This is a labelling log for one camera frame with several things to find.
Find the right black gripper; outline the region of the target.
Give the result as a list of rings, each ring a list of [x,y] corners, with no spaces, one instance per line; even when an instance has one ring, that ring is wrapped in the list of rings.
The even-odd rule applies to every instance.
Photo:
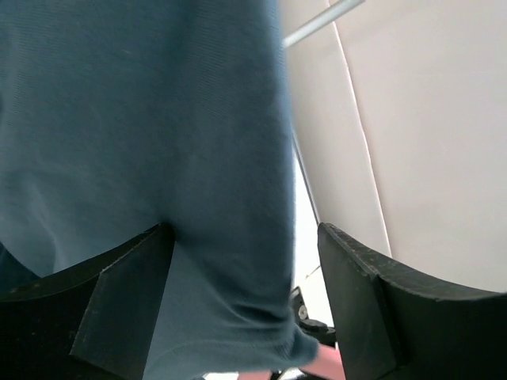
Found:
[[[308,335],[318,340],[320,344],[336,348],[336,332],[334,327],[309,317],[303,294],[300,287],[291,292],[292,311],[298,326]],[[322,377],[308,373],[304,370],[279,370],[271,373],[271,380],[279,379],[322,379]]]

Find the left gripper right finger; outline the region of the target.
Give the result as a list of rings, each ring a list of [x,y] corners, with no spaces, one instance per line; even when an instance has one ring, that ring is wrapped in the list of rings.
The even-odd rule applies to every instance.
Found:
[[[346,378],[505,378],[505,294],[419,272],[329,223],[318,253]]]

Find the pink plastic hanger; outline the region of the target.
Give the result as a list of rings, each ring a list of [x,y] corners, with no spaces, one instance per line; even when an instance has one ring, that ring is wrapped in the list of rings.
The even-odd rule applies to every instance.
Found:
[[[267,362],[255,370],[240,371],[238,379],[270,379],[272,372],[291,368],[299,368],[302,372],[324,379],[346,379],[341,353],[336,348],[324,344],[318,346],[316,356],[305,365],[299,365],[296,362]]]

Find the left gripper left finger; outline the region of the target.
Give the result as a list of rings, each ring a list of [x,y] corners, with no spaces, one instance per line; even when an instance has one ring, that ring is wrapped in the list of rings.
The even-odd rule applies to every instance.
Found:
[[[141,379],[173,254],[157,225],[1,295],[3,379]]]

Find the teal t shirt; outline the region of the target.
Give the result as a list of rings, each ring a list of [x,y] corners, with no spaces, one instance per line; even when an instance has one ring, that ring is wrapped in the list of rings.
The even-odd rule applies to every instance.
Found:
[[[1,287],[169,224],[147,379],[304,367],[274,1],[1,4]]]

